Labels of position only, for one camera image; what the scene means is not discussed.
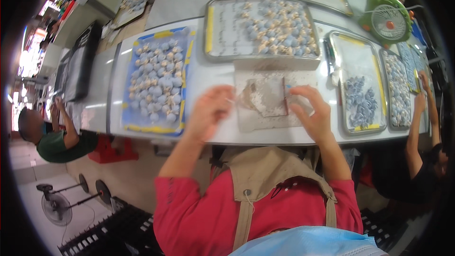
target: paper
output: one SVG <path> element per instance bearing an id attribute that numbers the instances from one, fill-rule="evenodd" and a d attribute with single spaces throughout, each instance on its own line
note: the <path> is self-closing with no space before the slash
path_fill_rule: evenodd
<path id="1" fill-rule="evenodd" d="M 285 116 L 287 106 L 284 101 L 284 78 L 274 76 L 264 79 L 249 79 L 242 92 L 242 101 L 263 117 Z"/>

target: yellow tape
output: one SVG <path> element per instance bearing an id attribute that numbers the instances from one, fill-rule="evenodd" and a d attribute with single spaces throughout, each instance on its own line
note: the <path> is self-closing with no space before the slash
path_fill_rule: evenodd
<path id="1" fill-rule="evenodd" d="M 128 129 L 134 130 L 134 131 L 136 131 L 136 132 L 140 132 L 140 131 L 141 131 L 141 127 L 136 126 L 136 125 L 133 125 L 133 124 L 129 124 L 129 125 L 128 125 Z"/>
<path id="2" fill-rule="evenodd" d="M 159 38 L 162 38 L 162 37 L 169 37 L 169 36 L 172 36 L 173 34 L 174 34 L 173 32 L 167 30 L 167 31 L 162 31 L 162 32 L 155 33 L 155 34 L 153 35 L 153 37 L 154 37 L 155 39 L 159 39 Z"/>
<path id="3" fill-rule="evenodd" d="M 182 100 L 182 103 L 180 104 L 180 121 L 182 120 L 182 117 L 183 117 L 183 109 L 185 109 L 185 100 Z"/>
<path id="4" fill-rule="evenodd" d="M 207 29 L 205 34 L 205 52 L 209 53 L 212 51 L 212 38 L 213 38 L 213 10 L 214 7 L 208 8 L 207 14 Z"/>
<path id="5" fill-rule="evenodd" d="M 187 87 L 187 72 L 185 71 L 185 69 L 183 69 L 182 71 L 182 88 L 186 88 Z"/>
<path id="6" fill-rule="evenodd" d="M 340 39 L 343 39 L 343 40 L 348 41 L 348 42 L 350 42 L 350 43 L 355 43 L 355 44 L 360 45 L 360 46 L 364 46 L 364 45 L 365 45 L 365 42 L 360 41 L 360 40 L 358 40 L 358 39 L 356 39 L 356 38 L 353 38 L 353 37 L 345 36 L 345 35 L 343 35 L 343 34 L 339 34 L 338 37 L 339 37 Z"/>
<path id="7" fill-rule="evenodd" d="M 194 40 L 192 40 L 190 42 L 190 46 L 188 47 L 187 58 L 189 58 L 191 56 L 191 51 L 193 50 L 193 43 L 194 43 Z"/>
<path id="8" fill-rule="evenodd" d="M 355 128 L 354 128 L 354 131 L 358 132 L 358 131 L 360 131 L 360 130 L 373 129 L 373 128 L 379 128 L 379 124 L 378 124 L 378 123 L 370 124 L 370 125 L 368 125 L 368 127 L 366 127 L 366 128 L 363 128 L 363 127 L 361 127 L 361 126 L 358 126 L 358 127 L 355 127 Z"/>
<path id="9" fill-rule="evenodd" d="M 382 114 L 384 114 L 384 116 L 387 116 L 387 108 L 386 108 L 386 104 L 385 104 L 384 89 L 382 87 L 382 77 L 381 77 L 381 72 L 379 71 L 378 60 L 376 59 L 375 55 L 372 55 L 372 57 L 373 57 L 374 65 L 376 66 L 374 69 L 376 70 L 376 75 L 378 76 L 379 90 L 381 91 Z"/>

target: blue tray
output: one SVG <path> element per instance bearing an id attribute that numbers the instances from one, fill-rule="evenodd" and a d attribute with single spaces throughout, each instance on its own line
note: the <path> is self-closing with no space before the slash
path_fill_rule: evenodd
<path id="1" fill-rule="evenodd" d="M 128 64 L 128 72 L 125 83 L 125 89 L 123 94 L 123 110 L 122 110 L 122 126 L 127 130 L 149 132 L 155 134 L 163 134 L 168 136 L 179 136 L 182 134 L 185 128 L 185 98 L 187 93 L 187 76 L 188 69 L 190 66 L 191 51 L 194 48 L 194 38 L 196 35 L 196 28 L 193 26 L 176 28 L 168 31 L 157 32 L 155 34 L 140 37 L 133 44 L 132 55 L 130 63 Z M 133 71 L 137 70 L 135 62 L 139 59 L 136 54 L 138 48 L 142 48 L 144 44 L 148 43 L 152 45 L 158 43 L 169 42 L 173 38 L 178 41 L 178 45 L 183 48 L 183 67 L 182 67 L 182 87 L 180 96 L 182 101 L 180 103 L 180 113 L 177 120 L 173 123 L 166 122 L 166 115 L 162 111 L 157 112 L 159 120 L 156 123 L 152 123 L 149 116 L 142 116 L 140 110 L 135 110 L 130 106 L 131 100 L 129 98 L 130 92 L 129 87 L 131 86 L 131 75 Z"/>

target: small fan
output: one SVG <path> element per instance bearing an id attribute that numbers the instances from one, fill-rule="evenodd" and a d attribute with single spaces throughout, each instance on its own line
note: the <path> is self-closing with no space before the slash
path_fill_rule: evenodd
<path id="1" fill-rule="evenodd" d="M 82 189 L 88 193 L 88 185 L 82 174 L 79 174 L 79 184 L 77 185 L 54 191 L 54 188 L 51 184 L 38 184 L 36 186 L 36 189 L 44 193 L 43 197 L 41 198 L 41 207 L 43 208 L 43 212 L 46 215 L 47 219 L 55 225 L 66 226 L 71 222 L 71 219 L 73 217 L 72 207 L 81 205 L 88 200 L 96 198 L 97 196 L 100 196 L 101 200 L 103 200 L 103 202 L 106 204 L 111 203 L 111 193 L 109 192 L 106 184 L 104 184 L 104 182 L 101 180 L 97 180 L 95 185 L 98 194 L 85 198 L 73 205 L 71 205 L 68 199 L 60 194 L 60 192 L 81 186 Z"/>
<path id="2" fill-rule="evenodd" d="M 414 13 L 406 10 L 399 0 L 367 0 L 365 13 L 359 24 L 376 37 L 384 48 L 403 42 L 411 35 Z"/>

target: string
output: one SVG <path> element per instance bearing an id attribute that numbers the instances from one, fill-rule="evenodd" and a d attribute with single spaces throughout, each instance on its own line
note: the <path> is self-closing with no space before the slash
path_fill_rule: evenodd
<path id="1" fill-rule="evenodd" d="M 409 10 L 409 9 L 414 9 L 414 8 L 417 8 L 417 7 L 424 8 L 422 5 L 413 5 L 411 7 L 406 7 L 406 8 L 390 8 L 390 9 L 387 9 L 387 10 L 403 10 L 403 9 Z M 380 11 L 370 10 L 370 11 L 365 11 L 364 13 L 373 13 L 373 12 L 380 12 Z"/>
<path id="2" fill-rule="evenodd" d="M 253 205 L 253 203 L 250 201 L 250 199 L 248 198 L 248 195 L 245 194 L 245 196 L 247 197 L 248 203 L 249 203 L 251 206 L 253 206 L 253 213 L 252 213 L 252 214 L 254 214 L 254 205 Z"/>

